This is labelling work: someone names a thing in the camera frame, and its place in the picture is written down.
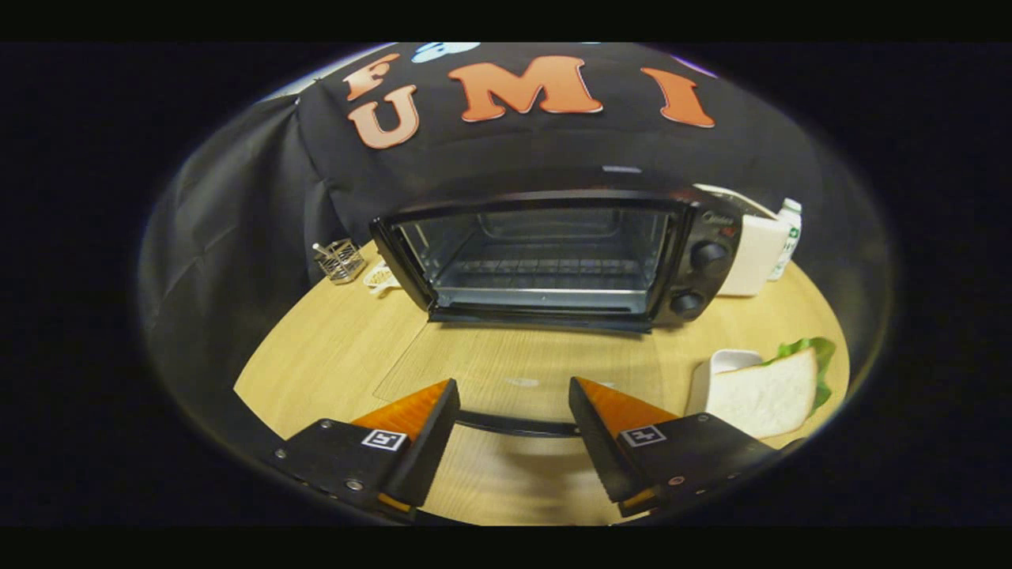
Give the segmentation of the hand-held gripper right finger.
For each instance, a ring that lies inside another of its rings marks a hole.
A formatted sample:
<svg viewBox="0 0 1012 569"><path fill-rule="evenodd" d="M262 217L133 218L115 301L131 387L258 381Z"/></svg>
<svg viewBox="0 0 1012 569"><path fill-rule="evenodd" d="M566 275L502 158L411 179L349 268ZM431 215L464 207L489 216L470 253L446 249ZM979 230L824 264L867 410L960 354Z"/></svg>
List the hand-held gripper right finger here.
<svg viewBox="0 0 1012 569"><path fill-rule="evenodd" d="M715 415L677 416L592 379L570 378L568 407L622 518L694 511L782 454Z"/></svg>

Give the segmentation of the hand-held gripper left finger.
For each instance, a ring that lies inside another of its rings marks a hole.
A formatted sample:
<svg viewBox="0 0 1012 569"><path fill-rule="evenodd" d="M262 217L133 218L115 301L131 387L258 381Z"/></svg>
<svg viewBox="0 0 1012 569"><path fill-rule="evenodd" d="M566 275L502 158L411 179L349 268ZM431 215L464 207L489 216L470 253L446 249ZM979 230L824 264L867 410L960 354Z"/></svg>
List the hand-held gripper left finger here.
<svg viewBox="0 0 1012 569"><path fill-rule="evenodd" d="M350 422L317 420L274 450L274 468L362 514L412 522L459 411L458 383L445 379Z"/></svg>

